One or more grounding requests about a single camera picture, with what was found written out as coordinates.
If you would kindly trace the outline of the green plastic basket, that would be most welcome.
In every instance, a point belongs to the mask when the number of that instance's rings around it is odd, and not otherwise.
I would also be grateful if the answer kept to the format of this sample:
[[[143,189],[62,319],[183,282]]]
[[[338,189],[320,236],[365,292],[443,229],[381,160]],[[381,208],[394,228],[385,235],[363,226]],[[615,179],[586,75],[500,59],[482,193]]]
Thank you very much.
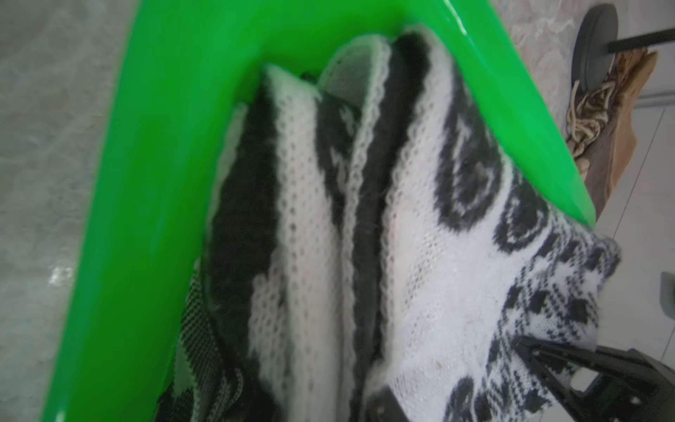
[[[260,67],[321,70],[362,33],[422,23],[527,179],[594,225],[576,165],[487,1],[144,1],[121,68],[42,418],[148,421],[165,391],[216,161]]]

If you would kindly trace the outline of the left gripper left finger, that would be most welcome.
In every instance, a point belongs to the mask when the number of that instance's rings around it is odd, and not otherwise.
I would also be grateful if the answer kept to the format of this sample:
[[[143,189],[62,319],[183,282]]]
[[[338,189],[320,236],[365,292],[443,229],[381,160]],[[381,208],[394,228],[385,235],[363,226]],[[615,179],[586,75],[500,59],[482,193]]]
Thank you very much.
[[[389,386],[367,399],[366,422],[408,422],[409,419]]]

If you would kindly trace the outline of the black white smiley scarf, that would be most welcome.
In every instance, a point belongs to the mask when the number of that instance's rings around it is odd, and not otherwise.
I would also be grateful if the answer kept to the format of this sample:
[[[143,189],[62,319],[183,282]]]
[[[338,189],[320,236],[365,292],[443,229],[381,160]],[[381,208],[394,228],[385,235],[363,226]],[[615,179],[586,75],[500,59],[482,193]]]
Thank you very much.
[[[156,421],[522,421],[522,336],[592,350],[613,239],[527,181],[422,26],[318,81],[265,68],[227,131]]]

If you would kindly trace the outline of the brown plaid fringed scarf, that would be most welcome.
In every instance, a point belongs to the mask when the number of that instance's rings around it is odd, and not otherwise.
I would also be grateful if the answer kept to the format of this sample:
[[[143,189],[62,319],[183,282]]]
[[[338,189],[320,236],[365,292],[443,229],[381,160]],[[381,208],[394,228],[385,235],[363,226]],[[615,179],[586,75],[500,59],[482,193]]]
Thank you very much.
[[[566,144],[596,216],[606,207],[636,151],[632,114],[657,62],[656,51],[622,52],[599,88],[584,91],[579,81],[572,86]]]

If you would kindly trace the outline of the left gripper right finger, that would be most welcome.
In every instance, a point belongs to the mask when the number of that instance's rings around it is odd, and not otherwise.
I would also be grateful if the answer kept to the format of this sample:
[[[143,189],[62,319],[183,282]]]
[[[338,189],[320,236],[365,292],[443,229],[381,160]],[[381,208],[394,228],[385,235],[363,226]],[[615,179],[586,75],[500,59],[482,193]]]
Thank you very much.
[[[674,370],[636,349],[590,351],[523,336],[514,350],[573,420],[674,420]],[[557,369],[587,370],[593,378],[577,390]]]

